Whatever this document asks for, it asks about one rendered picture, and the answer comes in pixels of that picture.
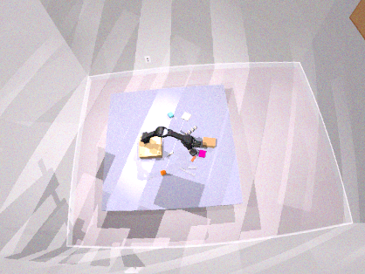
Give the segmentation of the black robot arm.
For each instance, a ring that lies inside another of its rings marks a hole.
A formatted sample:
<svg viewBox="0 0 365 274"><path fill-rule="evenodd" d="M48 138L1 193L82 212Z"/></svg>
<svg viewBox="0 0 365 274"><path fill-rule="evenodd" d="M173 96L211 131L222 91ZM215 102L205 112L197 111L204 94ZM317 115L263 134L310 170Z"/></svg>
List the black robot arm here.
<svg viewBox="0 0 365 274"><path fill-rule="evenodd" d="M174 132L172 129L167 129L168 134L163 135L164 129L167 129L167 128L166 127L157 127L155 131L152 131L150 133L147 133L147 132L141 133L141 142L143 142L144 144L149 143L150 138L155 137L155 136L161 137L161 138L171 136L178 140L181 140L183 143L186 144L187 147L200 147L200 145L201 145L201 141L195 140L194 137L192 137L190 135L179 134L177 132Z"/></svg>

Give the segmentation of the magenta block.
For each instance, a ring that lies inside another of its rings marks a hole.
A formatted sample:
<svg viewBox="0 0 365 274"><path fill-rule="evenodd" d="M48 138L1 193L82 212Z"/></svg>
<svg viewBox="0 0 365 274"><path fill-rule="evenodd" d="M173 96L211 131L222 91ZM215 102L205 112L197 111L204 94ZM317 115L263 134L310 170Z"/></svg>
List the magenta block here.
<svg viewBox="0 0 365 274"><path fill-rule="evenodd" d="M206 151L200 150L198 157L205 157Z"/></svg>

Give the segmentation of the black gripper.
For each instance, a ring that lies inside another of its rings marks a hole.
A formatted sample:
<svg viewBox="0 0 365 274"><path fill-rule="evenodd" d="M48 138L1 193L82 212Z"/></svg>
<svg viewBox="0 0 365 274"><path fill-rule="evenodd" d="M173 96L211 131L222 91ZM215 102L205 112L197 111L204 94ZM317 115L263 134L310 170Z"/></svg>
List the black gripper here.
<svg viewBox="0 0 365 274"><path fill-rule="evenodd" d="M189 151L189 153L191 154L191 156L194 156L194 155L196 155L197 154L197 151L193 148L193 147L187 147L186 146L186 144L185 143L183 143L182 141L181 141L181 143L188 149L188 150L190 150ZM191 149L192 148L192 149Z"/></svg>

